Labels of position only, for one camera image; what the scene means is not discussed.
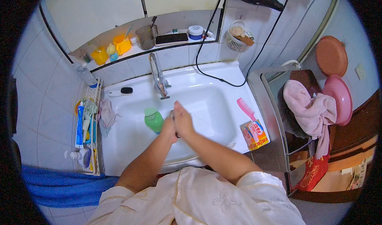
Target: hand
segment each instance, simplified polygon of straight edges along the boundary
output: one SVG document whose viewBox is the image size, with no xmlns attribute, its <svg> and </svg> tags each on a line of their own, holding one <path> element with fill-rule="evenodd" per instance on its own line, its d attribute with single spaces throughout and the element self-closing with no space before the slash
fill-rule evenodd
<svg viewBox="0 0 382 225">
<path fill-rule="evenodd" d="M 194 126 L 192 124 L 191 115 L 176 101 L 174 103 L 174 116 L 175 128 L 180 137 L 184 140 L 192 137 L 195 134 Z"/>
<path fill-rule="evenodd" d="M 162 130 L 160 131 L 160 136 L 168 139 L 171 144 L 174 144 L 178 141 L 178 138 L 175 136 L 175 125 L 172 118 L 167 117 L 165 119 Z"/>
</svg>

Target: yellow cup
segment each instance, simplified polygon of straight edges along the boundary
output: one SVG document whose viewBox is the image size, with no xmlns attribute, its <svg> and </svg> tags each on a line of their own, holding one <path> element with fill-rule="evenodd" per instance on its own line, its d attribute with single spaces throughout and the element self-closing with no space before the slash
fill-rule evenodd
<svg viewBox="0 0 382 225">
<path fill-rule="evenodd" d="M 113 44 L 117 49 L 118 56 L 122 56 L 125 52 L 131 49 L 131 42 L 129 38 L 123 40 L 125 35 L 121 34 L 113 38 Z"/>
<path fill-rule="evenodd" d="M 93 57 L 95 63 L 97 63 L 98 65 L 102 65 L 107 61 L 109 55 L 107 55 L 104 47 L 99 47 L 98 49 L 101 50 L 101 52 L 94 51 L 90 54 L 90 56 Z"/>
</svg>

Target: blue towel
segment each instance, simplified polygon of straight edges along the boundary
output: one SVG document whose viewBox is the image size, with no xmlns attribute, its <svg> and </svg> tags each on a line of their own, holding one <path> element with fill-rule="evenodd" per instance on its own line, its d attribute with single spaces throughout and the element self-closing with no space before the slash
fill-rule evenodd
<svg viewBox="0 0 382 225">
<path fill-rule="evenodd" d="M 102 192 L 119 177 L 100 177 L 22 166 L 21 175 L 35 203 L 55 208 L 97 206 Z"/>
</svg>

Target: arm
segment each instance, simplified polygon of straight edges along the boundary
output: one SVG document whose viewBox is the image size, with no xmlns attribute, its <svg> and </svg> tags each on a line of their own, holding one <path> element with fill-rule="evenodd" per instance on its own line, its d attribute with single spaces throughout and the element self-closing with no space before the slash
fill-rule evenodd
<svg viewBox="0 0 382 225">
<path fill-rule="evenodd" d="M 175 128 L 179 135 L 216 172 L 233 184 L 252 171 L 262 171 L 248 157 L 221 146 L 195 132 L 190 114 L 175 102 Z"/>
<path fill-rule="evenodd" d="M 115 186 L 123 186 L 136 194 L 152 185 L 176 140 L 174 122 L 167 118 L 160 135 L 126 167 Z"/>
</svg>

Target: green bottle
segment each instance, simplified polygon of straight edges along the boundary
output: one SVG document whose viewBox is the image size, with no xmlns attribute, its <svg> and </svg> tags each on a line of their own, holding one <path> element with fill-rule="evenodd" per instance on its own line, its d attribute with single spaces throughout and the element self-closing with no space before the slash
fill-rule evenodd
<svg viewBox="0 0 382 225">
<path fill-rule="evenodd" d="M 153 107 L 145 108 L 144 110 L 144 122 L 153 132 L 159 134 L 163 126 L 163 117 L 157 109 Z"/>
</svg>

